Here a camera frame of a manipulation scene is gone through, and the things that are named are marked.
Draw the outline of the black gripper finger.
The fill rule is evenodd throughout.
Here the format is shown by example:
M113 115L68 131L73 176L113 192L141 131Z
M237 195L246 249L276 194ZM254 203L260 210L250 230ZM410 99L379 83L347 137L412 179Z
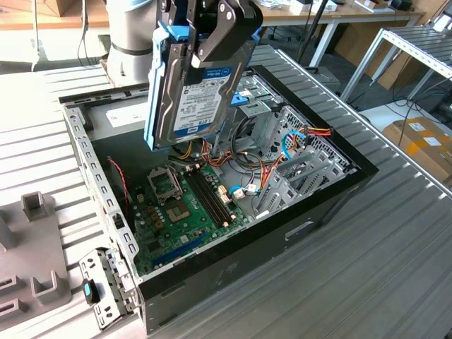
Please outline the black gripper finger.
M203 69L194 61L227 61L263 22L263 14L253 1L220 1L216 20L201 20L197 5L198 1L187 3L189 36L182 71L184 85L201 81Z
M187 0L157 0L156 22L165 25L187 25Z

